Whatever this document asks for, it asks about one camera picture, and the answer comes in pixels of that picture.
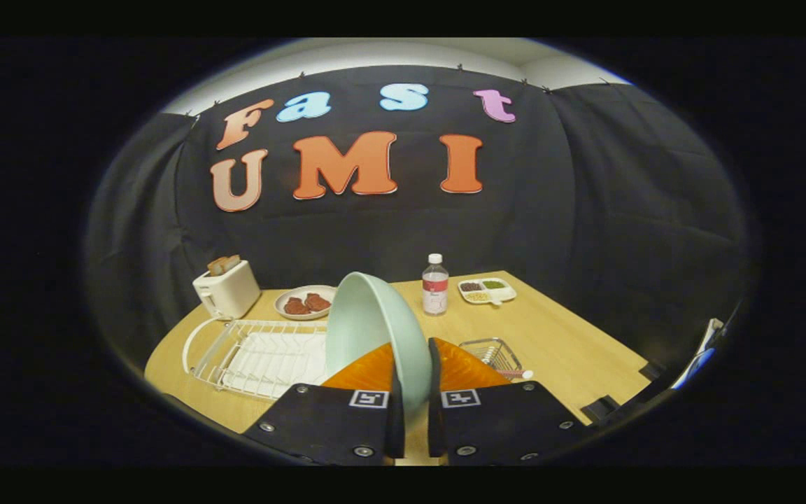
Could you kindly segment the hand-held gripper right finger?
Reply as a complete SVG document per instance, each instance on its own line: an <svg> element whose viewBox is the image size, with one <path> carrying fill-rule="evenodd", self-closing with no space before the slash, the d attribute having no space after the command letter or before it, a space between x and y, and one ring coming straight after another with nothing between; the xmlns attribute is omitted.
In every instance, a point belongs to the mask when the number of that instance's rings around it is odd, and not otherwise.
<svg viewBox="0 0 806 504"><path fill-rule="evenodd" d="M593 430L537 381L513 383L473 354L428 341L434 370L427 414L431 457L449 466L546 463Z"/></svg>

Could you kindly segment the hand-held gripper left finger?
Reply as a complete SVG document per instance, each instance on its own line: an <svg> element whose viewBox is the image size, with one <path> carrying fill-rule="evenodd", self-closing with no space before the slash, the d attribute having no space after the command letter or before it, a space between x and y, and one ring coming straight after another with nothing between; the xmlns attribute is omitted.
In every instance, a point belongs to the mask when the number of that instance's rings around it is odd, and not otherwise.
<svg viewBox="0 0 806 504"><path fill-rule="evenodd" d="M393 346L367 352L323 385L295 383L243 436L317 465L394 465L405 456L406 427Z"/></svg>

